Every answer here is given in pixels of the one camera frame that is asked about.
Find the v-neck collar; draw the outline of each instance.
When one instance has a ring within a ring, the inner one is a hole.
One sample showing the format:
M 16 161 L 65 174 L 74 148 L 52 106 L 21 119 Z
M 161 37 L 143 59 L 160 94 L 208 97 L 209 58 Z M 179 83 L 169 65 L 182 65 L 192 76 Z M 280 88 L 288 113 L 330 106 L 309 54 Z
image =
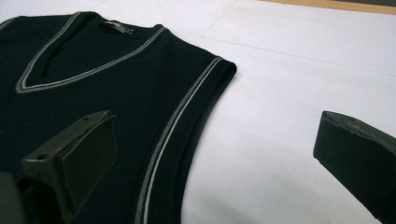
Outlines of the v-neck collar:
M 85 71 L 83 73 L 76 74 L 69 78 L 53 81 L 51 83 L 41 83 L 28 86 L 27 80 L 32 73 L 42 73 L 44 70 L 45 62 L 50 60 L 50 57 L 62 43 L 67 40 L 73 33 L 77 30 L 77 28 L 90 16 L 97 15 L 94 12 L 78 12 L 70 16 L 67 22 L 64 24 L 62 29 L 46 44 L 43 48 L 35 55 L 35 57 L 27 64 L 26 69 L 24 70 L 21 78 L 17 82 L 16 92 L 17 93 L 27 93 L 33 91 L 43 91 L 48 89 L 53 89 L 57 87 L 61 87 L 64 85 L 68 85 L 73 82 L 77 82 L 82 80 L 85 77 L 89 77 L 95 73 L 103 71 L 111 66 L 114 66 L 122 61 L 125 61 L 136 54 L 142 52 L 147 46 L 149 46 L 164 30 L 165 27 L 162 25 L 156 25 L 152 28 L 153 35 L 148 38 L 140 47 L 137 49 L 113 60 L 108 63 L 101 64 L 100 66 L 96 66 L 91 70 Z

